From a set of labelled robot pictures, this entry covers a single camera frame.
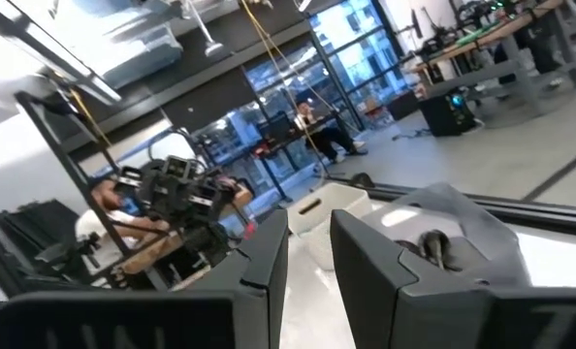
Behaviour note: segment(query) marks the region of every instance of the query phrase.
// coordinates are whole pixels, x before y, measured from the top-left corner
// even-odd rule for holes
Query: white bin
[[[372,211],[372,204],[365,190],[328,183],[288,207],[290,231],[305,242],[309,254],[322,270],[334,269],[329,236],[333,209],[344,209],[361,217]]]

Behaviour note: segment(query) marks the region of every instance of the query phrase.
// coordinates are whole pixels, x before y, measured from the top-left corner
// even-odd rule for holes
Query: ceiling
[[[194,0],[194,3],[204,22],[209,22],[239,8],[236,0]],[[170,25],[176,36],[197,27],[197,23],[192,19],[173,20]],[[25,90],[37,96],[50,93],[49,85],[43,79],[31,76],[42,67],[38,60],[0,37],[0,122],[17,114],[13,97],[15,92]]]

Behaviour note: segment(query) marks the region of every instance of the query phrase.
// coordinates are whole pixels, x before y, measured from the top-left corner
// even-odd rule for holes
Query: rope
[[[247,11],[247,14],[249,15],[249,18],[251,19],[254,27],[256,28],[256,31],[258,32],[258,36],[260,36],[260,39],[262,39],[263,44],[265,45],[265,48],[267,49],[267,53],[269,54],[271,60],[273,61],[273,65],[275,66],[275,69],[277,70],[277,72],[280,74],[281,76],[281,70],[279,69],[279,67],[277,66],[274,56],[271,54],[269,47],[267,46],[266,41],[269,41],[269,43],[271,43],[272,47],[277,51],[277,53],[279,53],[279,55],[281,56],[281,58],[288,63],[288,68],[295,74],[297,75],[297,77],[300,77],[301,74],[299,73],[299,71],[297,71],[291,64],[290,61],[288,60],[288,58],[286,58],[286,56],[284,55],[284,53],[281,51],[281,49],[279,49],[277,47],[277,45],[275,44],[275,42],[273,41],[271,34],[269,34],[269,32],[267,32],[265,30],[265,28],[262,26],[262,24],[260,24],[260,22],[258,21],[258,19],[256,18],[256,16],[254,14],[251,13],[251,11],[249,10],[249,7],[247,6],[247,4],[243,4],[245,7],[245,10]],[[304,83],[305,86],[307,86],[307,88],[321,101],[325,104],[325,106],[327,108],[329,108],[329,110],[334,111],[335,108],[329,104],[329,102],[327,102],[327,100],[325,100],[320,94],[318,94],[318,92],[316,92],[316,90],[314,90],[312,88],[312,86],[309,84],[309,82],[307,82],[307,80],[303,80],[302,81]],[[351,124],[346,123],[346,125],[348,127],[350,127],[351,129],[353,129],[355,132],[358,132],[359,130],[357,130],[355,127],[353,127]]]
[[[113,144],[110,142],[110,140],[107,138],[107,135],[103,132],[103,130],[101,130],[101,128],[98,126],[98,123],[96,122],[96,120],[94,120],[94,117],[92,117],[92,114],[90,113],[90,110],[85,106],[85,103],[83,102],[83,100],[81,99],[81,96],[79,95],[79,93],[77,91],[75,91],[73,88],[71,88],[71,94],[73,95],[73,98],[75,99],[75,101],[77,102],[77,104],[79,105],[79,107],[81,108],[81,110],[83,111],[83,114],[85,115],[85,117],[87,117],[87,119],[90,121],[90,123],[92,124],[92,128],[94,128],[94,131],[96,131],[101,138],[103,139],[103,141],[105,141],[105,144],[108,146],[113,146]]]
[[[288,60],[288,58],[286,58],[286,56],[283,54],[283,52],[277,47],[277,45],[275,44],[275,42],[272,40],[271,35],[264,29],[264,27],[262,26],[262,24],[260,24],[260,22],[258,21],[258,19],[256,19],[256,16],[254,14],[251,13],[251,10],[249,10],[249,6],[247,6],[246,2],[243,2],[243,7],[245,9],[245,11],[247,12],[247,15],[249,16],[249,19],[251,20],[251,23],[253,24],[254,28],[256,29],[256,32],[258,33],[258,36],[260,37],[260,39],[262,40],[262,43],[265,46],[265,49],[267,51],[267,54],[269,55],[269,58],[272,61],[273,66],[275,67],[275,69],[277,70],[277,73],[279,74],[282,82],[285,82],[285,78],[281,75],[281,69],[279,69],[279,65],[277,64],[277,61],[275,60],[274,55],[272,54],[272,50],[269,47],[269,43],[271,43],[272,47],[277,51],[277,53],[279,53],[279,55],[281,56],[281,58],[283,58],[283,60],[288,63],[288,67],[289,69],[297,75],[297,77],[300,77],[301,74],[290,65],[290,61]],[[307,83],[305,80],[305,85],[307,86],[307,88],[309,88],[310,91],[313,92],[313,94],[320,100],[322,101],[327,108],[329,108],[331,111],[334,111],[335,108],[332,107],[321,95],[319,95],[312,87],[309,83]],[[295,101],[295,98],[293,97],[293,95],[291,93],[287,93],[290,102],[292,103],[295,112],[298,112],[298,106],[297,106],[297,102]],[[311,135],[309,134],[309,131],[307,130],[307,127],[304,127],[304,133],[305,136],[307,137],[309,143],[311,144],[314,153],[316,154],[316,157],[318,158],[318,162],[320,163],[323,172],[329,176],[329,171],[327,170],[327,167],[325,166],[322,157],[320,156],[320,151],[318,150],[318,148],[316,147],[316,145],[314,144]]]

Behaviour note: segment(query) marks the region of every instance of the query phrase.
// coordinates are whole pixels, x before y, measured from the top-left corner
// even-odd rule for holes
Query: computer tower
[[[460,136],[475,127],[473,112],[460,93],[420,101],[419,108],[435,137]]]

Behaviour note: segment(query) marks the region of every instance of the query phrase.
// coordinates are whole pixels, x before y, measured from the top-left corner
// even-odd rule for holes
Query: gray floor
[[[332,171],[367,172],[374,181],[412,187],[446,181],[465,193],[521,199],[576,157],[576,90],[566,82],[543,101],[550,112],[541,117],[514,98],[491,100],[476,110],[487,124],[480,131],[392,141],[426,127],[415,113],[370,135],[368,156],[349,158]],[[560,186],[539,200],[576,205],[576,174]]]
[[[551,112],[542,117],[533,118],[514,100],[489,101],[479,111],[487,123],[481,131],[392,141],[426,127],[417,113],[369,134],[368,156],[348,158],[330,171],[367,172],[378,182],[413,187],[446,181],[466,193],[521,199],[576,157],[576,91],[565,85],[544,101]],[[576,171],[538,201],[576,206]],[[511,228],[534,285],[576,286],[576,237]],[[549,258],[554,255],[565,258]],[[288,265],[280,347],[354,348],[335,275],[317,267],[299,237],[290,239]]]

